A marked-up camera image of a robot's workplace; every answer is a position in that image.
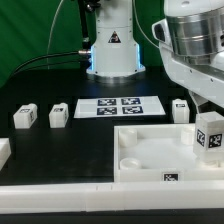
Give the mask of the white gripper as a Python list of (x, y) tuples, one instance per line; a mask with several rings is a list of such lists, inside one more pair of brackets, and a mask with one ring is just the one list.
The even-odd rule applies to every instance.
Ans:
[(224, 0), (164, 0), (164, 14), (152, 32), (167, 75), (197, 113), (224, 108)]

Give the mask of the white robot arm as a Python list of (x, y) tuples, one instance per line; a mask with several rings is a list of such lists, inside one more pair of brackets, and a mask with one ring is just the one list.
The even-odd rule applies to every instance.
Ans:
[[(133, 38), (135, 0), (98, 0), (96, 41), (87, 74), (116, 83), (145, 70)], [(224, 0), (164, 0), (165, 18), (152, 25), (169, 78), (197, 104), (224, 108)]]

